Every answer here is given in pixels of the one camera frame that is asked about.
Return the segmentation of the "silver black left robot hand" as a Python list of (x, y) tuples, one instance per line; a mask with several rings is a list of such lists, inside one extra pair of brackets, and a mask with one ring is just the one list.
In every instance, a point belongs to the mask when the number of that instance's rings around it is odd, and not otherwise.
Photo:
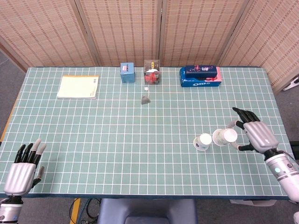
[(44, 166), (41, 166), (36, 174), (37, 166), (46, 149), (46, 144), (40, 145), (41, 141), (38, 138), (34, 143), (23, 144), (17, 151), (4, 185), (7, 196), (22, 197), (42, 180)]

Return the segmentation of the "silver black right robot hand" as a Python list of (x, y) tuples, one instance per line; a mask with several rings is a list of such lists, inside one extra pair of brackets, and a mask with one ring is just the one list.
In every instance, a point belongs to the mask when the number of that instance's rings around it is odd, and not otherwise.
[(232, 108), (241, 118), (241, 120), (234, 120), (228, 128), (237, 126), (241, 128), (249, 139), (248, 145), (238, 145), (235, 142), (231, 146), (239, 151), (256, 151), (260, 154), (265, 154), (269, 150), (276, 150), (279, 141), (274, 136), (269, 127), (262, 122), (252, 111)]

